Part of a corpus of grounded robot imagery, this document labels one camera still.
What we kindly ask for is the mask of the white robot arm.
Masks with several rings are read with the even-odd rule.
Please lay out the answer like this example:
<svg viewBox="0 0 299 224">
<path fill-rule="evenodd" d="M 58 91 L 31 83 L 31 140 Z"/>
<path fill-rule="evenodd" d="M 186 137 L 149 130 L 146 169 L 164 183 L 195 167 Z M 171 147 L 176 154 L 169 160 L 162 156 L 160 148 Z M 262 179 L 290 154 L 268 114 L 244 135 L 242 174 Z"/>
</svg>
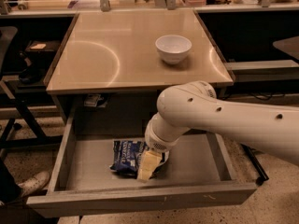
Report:
<svg viewBox="0 0 299 224">
<path fill-rule="evenodd" d="M 179 138 L 191 129 L 217 133 L 299 165 L 299 108 L 227 102 L 205 81 L 169 87 L 158 96 L 149 121 L 137 179 L 148 181 Z"/>
</svg>

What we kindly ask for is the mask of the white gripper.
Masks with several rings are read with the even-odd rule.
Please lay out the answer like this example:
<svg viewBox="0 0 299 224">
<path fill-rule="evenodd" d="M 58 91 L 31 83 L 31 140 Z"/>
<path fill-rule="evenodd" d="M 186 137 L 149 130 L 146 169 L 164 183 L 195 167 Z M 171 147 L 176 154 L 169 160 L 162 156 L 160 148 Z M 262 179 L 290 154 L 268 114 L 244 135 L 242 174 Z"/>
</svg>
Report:
<svg viewBox="0 0 299 224">
<path fill-rule="evenodd" d="M 148 181 L 162 160 L 162 154 L 172 149 L 178 142 L 175 128 L 167 122 L 151 119 L 145 131 L 145 141 L 150 149 L 141 156 L 137 179 Z"/>
</svg>

